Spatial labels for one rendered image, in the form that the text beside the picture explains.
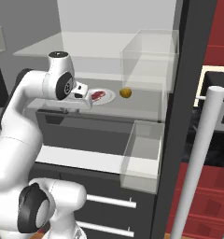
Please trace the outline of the large clear door bin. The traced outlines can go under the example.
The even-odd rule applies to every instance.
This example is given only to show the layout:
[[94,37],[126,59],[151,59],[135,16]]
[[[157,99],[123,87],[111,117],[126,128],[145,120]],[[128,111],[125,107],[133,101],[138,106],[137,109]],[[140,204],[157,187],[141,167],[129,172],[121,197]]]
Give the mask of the large clear door bin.
[[177,30],[139,30],[120,52],[123,86],[148,91],[172,91],[178,58]]

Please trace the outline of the red raw steak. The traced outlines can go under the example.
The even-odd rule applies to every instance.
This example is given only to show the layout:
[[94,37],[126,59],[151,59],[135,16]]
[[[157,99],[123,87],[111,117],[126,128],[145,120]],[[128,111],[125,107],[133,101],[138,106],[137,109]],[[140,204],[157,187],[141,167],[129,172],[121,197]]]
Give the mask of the red raw steak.
[[96,91],[95,93],[93,93],[91,95],[91,99],[93,101],[98,101],[98,100],[100,100],[104,96],[105,96],[105,92],[104,91]]

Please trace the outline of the dark fridge door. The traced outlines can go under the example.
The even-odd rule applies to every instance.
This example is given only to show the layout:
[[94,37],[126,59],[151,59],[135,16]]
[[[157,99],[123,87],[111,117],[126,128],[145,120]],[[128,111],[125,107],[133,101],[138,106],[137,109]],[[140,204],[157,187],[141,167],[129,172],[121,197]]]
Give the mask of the dark fridge door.
[[169,97],[161,176],[149,239],[164,237],[216,6],[217,0],[183,0],[180,55],[175,89]]

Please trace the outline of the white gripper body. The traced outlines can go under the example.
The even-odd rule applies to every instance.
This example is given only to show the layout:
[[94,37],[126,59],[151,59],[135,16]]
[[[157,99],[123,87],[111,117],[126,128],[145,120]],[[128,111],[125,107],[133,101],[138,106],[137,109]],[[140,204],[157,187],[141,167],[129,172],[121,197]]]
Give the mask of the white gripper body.
[[62,101],[62,107],[68,109],[91,109],[91,94],[88,92],[82,96],[78,93],[70,93],[69,96]]

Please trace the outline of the grey fridge shelf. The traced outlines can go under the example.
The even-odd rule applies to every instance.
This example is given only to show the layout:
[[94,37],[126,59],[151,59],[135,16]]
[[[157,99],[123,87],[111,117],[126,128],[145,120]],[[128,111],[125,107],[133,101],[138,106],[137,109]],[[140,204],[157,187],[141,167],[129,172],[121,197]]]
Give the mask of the grey fridge shelf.
[[132,96],[128,99],[119,95],[122,83],[118,80],[80,78],[80,83],[90,89],[108,89],[116,94],[116,98],[105,105],[92,105],[91,109],[68,109],[62,107],[62,101],[47,101],[35,99],[28,105],[31,109],[46,109],[85,114],[106,115],[137,120],[165,121],[167,98],[161,91],[132,89]]

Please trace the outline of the white round plate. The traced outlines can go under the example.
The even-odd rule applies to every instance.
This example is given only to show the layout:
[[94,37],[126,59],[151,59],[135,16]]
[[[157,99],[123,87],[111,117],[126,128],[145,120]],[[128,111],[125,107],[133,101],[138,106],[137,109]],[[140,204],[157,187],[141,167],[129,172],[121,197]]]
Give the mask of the white round plate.
[[113,91],[108,89],[90,89],[89,93],[92,95],[96,91],[104,91],[105,96],[98,101],[92,101],[93,105],[105,105],[112,102],[116,98],[116,94]]

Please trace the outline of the open fridge body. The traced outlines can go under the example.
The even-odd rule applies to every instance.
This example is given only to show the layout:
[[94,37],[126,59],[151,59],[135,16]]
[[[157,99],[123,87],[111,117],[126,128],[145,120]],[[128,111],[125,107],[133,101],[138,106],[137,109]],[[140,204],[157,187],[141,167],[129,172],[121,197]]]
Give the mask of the open fridge body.
[[[49,70],[49,56],[16,56],[16,51],[61,32],[136,35],[142,29],[176,30],[175,5],[176,0],[0,0],[0,119],[19,73],[24,69]],[[118,80],[122,83],[120,57],[69,56],[76,81],[70,93],[84,96],[89,92],[89,86],[78,81],[80,78]],[[166,117],[171,93],[162,91],[167,98]],[[37,110],[27,105],[23,115],[40,130],[35,114]],[[165,128],[165,121],[142,121],[163,123]],[[123,156],[124,153],[115,155],[46,146],[43,141],[35,164],[41,162],[119,175]],[[49,228],[50,224],[46,223],[35,234],[43,237]]]

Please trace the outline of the small clear door bin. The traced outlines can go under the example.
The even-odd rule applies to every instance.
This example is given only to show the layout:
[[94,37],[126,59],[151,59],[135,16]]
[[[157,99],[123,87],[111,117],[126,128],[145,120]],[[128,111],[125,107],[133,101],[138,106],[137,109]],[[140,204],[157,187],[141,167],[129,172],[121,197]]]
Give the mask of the small clear door bin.
[[120,185],[124,189],[157,193],[163,135],[163,123],[134,122],[120,165]]

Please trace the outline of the dark freezer drawer front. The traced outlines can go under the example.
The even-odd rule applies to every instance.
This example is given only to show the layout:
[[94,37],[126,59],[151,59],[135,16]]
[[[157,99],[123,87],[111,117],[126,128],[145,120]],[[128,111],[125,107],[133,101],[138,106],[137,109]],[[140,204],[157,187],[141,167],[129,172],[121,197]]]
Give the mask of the dark freezer drawer front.
[[90,195],[136,203],[136,208],[87,201],[75,216],[78,221],[134,232],[134,238],[85,229],[88,239],[150,239],[155,196],[123,189],[119,175],[37,162],[29,179],[47,177],[77,182]]

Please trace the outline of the clear glass fridge shelf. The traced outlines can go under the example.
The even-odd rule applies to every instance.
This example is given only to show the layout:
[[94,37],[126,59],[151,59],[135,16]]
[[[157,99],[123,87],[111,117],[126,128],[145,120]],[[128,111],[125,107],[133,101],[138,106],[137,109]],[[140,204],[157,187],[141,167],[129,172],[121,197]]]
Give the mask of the clear glass fridge shelf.
[[66,51],[73,58],[118,59],[134,34],[61,32],[15,52],[16,56],[46,57]]

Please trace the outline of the yellow-brown round fruit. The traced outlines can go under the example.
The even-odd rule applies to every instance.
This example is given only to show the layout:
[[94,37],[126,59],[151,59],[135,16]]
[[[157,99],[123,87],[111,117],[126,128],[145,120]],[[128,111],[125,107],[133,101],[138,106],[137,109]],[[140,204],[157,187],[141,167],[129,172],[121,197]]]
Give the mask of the yellow-brown round fruit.
[[119,95],[122,98],[128,99],[132,96],[132,90],[129,87],[121,88],[119,90]]

